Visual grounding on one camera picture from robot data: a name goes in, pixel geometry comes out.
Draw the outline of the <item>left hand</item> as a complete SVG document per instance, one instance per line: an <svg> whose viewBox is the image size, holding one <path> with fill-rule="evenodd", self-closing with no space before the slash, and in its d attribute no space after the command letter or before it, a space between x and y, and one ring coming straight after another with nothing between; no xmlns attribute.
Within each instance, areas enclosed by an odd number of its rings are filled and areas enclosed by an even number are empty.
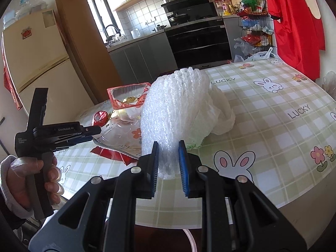
<svg viewBox="0 0 336 252"><path fill-rule="evenodd" d="M48 171L49 180L45 182L45 190L54 205L60 204L60 196L64 192L63 187L59 184L61 173L60 169L56 167L57 164L58 161L56 157L53 156L52 166ZM31 208L30 198L26 187L26 177L40 173L43 166L44 163L42 160L22 157L13 161L9 167L6 176L7 186L17 203L26 210Z"/></svg>

